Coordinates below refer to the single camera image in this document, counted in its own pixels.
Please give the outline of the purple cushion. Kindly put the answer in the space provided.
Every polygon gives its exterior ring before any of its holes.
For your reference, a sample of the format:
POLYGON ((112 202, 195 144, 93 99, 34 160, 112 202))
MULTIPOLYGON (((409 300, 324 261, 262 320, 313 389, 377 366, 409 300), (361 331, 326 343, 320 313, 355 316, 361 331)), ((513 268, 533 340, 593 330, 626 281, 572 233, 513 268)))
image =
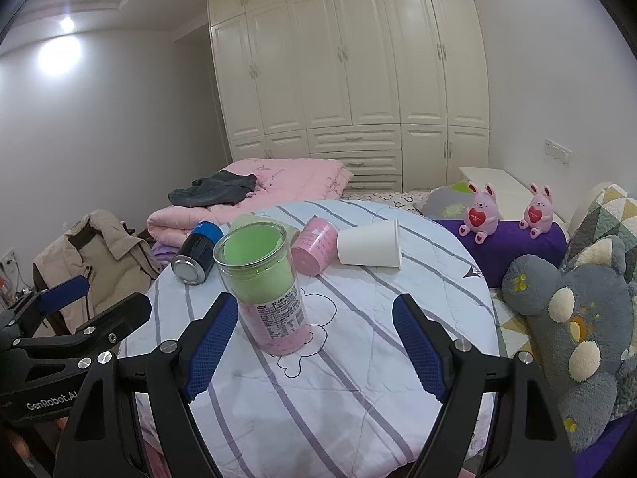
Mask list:
POLYGON ((436 222, 460 239, 477 262, 489 288, 501 286, 506 270, 520 256, 536 255, 558 268, 567 251, 566 236, 557 223, 552 224, 549 232, 533 239, 529 230, 519 228, 516 221, 500 221, 496 232, 478 245, 473 234, 466 237, 459 234, 462 220, 436 219, 436 222))

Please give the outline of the pale green cup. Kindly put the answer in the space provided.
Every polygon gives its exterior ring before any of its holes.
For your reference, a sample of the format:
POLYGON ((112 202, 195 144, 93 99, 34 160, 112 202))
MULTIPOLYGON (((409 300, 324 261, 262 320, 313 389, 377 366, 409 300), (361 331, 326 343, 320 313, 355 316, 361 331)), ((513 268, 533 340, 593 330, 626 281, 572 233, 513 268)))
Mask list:
POLYGON ((278 225, 286 231, 287 243, 291 245, 297 239, 300 234, 300 230, 293 225, 278 221, 266 216, 259 216, 255 214, 243 214, 236 217, 230 223, 230 230, 235 231, 239 228, 246 227, 246 225, 255 225, 255 223, 268 223, 268 225, 278 225))

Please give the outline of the white wall socket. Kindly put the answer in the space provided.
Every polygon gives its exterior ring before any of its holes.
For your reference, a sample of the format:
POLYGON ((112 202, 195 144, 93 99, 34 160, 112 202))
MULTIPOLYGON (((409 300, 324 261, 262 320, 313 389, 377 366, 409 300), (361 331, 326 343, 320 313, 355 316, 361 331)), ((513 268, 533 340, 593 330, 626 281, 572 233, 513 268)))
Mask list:
POLYGON ((554 140, 546 138, 544 140, 544 154, 556 161, 560 161, 560 163, 564 165, 568 165, 571 160, 572 151, 561 146, 559 143, 555 143, 554 140))

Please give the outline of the pink paper cup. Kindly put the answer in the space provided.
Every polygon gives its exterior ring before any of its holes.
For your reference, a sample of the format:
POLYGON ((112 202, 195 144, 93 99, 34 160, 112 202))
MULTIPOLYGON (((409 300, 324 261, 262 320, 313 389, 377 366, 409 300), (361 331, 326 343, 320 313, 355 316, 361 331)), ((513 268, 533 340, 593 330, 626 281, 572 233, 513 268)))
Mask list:
POLYGON ((337 257, 338 229, 328 220, 314 216, 303 227, 291 247, 297 272, 317 276, 337 257))

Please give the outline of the grey flower pillow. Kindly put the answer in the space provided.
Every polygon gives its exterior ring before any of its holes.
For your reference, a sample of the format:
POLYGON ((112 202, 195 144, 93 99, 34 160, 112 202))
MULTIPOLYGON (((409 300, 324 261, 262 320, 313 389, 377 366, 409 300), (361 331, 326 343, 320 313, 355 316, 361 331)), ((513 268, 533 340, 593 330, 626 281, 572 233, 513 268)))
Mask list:
POLYGON ((414 202, 418 213, 430 219, 462 219, 467 206, 474 200, 474 193, 466 181, 432 190, 414 202))

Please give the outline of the left pink bunny toy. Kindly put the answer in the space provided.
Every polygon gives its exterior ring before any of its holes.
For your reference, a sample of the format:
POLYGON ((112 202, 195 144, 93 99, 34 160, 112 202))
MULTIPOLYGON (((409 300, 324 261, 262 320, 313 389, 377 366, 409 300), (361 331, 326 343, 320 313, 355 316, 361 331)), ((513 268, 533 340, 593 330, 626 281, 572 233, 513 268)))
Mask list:
POLYGON ((488 236, 496 232, 499 225, 500 213, 496 192, 490 184, 485 184, 481 190, 474 182, 469 181, 467 187, 473 195, 473 202, 465 209, 458 233, 462 237, 472 233, 475 243, 482 245, 488 236))

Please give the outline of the purple folded blanket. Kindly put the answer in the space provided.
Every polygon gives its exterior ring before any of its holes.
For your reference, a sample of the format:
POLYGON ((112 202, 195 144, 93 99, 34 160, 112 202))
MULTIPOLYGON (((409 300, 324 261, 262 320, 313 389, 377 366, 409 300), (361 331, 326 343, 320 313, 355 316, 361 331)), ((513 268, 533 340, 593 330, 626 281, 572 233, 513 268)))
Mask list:
POLYGON ((156 259, 156 262, 158 262, 158 265, 162 270, 170 265, 170 262, 172 262, 178 251, 178 247, 165 245, 161 242, 156 242, 151 247, 153 257, 156 259))

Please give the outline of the geometric patterned pillow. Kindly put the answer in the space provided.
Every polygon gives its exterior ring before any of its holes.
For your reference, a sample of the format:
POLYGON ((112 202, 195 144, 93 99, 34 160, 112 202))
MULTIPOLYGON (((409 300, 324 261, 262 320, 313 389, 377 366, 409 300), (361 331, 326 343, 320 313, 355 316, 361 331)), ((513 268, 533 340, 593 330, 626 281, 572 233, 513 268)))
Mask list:
POLYGON ((631 276, 636 268, 636 200, 617 184, 605 187, 588 206, 579 227, 570 235, 563 265, 609 235, 624 243, 626 275, 631 276))

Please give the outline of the pink bunny toy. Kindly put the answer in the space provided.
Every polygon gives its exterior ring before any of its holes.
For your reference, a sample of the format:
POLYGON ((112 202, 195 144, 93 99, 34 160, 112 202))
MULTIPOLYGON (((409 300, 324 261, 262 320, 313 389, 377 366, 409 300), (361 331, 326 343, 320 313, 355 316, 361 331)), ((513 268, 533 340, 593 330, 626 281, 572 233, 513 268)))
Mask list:
POLYGON ((520 230, 529 231, 531 239, 536 239, 552 229, 554 202, 549 186, 540 188, 536 184, 529 184, 529 190, 532 198, 518 225, 520 230))
POLYGON ((499 225, 500 213, 496 192, 490 184, 485 184, 481 190, 474 182, 469 181, 467 187, 473 195, 473 202, 465 209, 458 233, 462 237, 472 233, 475 243, 482 245, 488 236, 496 232, 499 225))

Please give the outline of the heart print bed sheet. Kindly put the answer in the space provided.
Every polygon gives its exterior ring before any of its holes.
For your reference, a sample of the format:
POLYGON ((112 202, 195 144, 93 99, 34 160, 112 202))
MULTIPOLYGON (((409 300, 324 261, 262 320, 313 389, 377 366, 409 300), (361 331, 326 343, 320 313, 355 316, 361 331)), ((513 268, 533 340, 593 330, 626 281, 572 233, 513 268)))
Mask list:
POLYGON ((343 193, 341 199, 380 203, 385 206, 401 208, 402 210, 407 210, 407 212, 420 215, 418 205, 425 202, 429 194, 429 191, 348 191, 343 193))

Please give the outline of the grey plush toy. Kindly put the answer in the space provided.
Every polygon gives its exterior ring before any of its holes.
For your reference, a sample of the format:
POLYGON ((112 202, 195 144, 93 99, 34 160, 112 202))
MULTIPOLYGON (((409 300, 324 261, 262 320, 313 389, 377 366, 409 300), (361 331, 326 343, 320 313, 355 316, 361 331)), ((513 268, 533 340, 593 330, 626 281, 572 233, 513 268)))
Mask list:
POLYGON ((609 235, 561 269, 520 256, 502 280, 504 302, 526 318, 575 453, 602 435, 620 381, 636 368, 636 284, 625 271, 625 244, 609 235))

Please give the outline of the clear cup green pink liner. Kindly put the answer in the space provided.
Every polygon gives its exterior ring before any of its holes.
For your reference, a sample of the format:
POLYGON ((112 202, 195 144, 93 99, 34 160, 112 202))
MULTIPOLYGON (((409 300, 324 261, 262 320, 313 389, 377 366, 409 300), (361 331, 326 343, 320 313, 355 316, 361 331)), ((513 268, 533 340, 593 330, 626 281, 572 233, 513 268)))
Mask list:
POLYGON ((257 347, 284 356, 305 345, 310 328, 283 228, 255 223, 231 231, 215 246, 214 259, 257 347))

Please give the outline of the right pink bunny toy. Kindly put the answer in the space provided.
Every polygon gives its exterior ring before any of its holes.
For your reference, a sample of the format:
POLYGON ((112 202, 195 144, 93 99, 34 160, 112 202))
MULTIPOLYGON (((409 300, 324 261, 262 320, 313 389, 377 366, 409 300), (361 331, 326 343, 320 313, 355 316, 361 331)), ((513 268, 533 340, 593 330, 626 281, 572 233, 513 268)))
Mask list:
POLYGON ((520 230, 529 231, 531 239, 536 239, 552 229, 554 202, 549 186, 540 188, 536 184, 529 184, 529 190, 532 198, 518 225, 520 230))

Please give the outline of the beige jacket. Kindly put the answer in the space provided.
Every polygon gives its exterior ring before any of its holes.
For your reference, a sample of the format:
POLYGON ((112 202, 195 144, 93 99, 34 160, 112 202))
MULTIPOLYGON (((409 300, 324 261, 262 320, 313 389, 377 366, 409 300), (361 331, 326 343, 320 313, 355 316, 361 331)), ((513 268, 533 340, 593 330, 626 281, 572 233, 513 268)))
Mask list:
POLYGON ((144 239, 108 210, 94 210, 35 257, 32 276, 37 289, 88 279, 88 294, 56 314, 58 326, 74 332, 133 292, 147 292, 161 271, 144 239))

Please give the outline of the white paper cup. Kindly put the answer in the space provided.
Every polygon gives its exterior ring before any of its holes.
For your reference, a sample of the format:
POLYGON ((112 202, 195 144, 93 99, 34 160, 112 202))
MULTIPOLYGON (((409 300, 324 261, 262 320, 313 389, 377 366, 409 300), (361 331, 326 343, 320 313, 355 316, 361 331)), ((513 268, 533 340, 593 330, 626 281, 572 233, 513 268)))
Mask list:
POLYGON ((340 231, 337 255, 344 265, 400 269, 402 251, 399 222, 396 219, 381 220, 340 231))

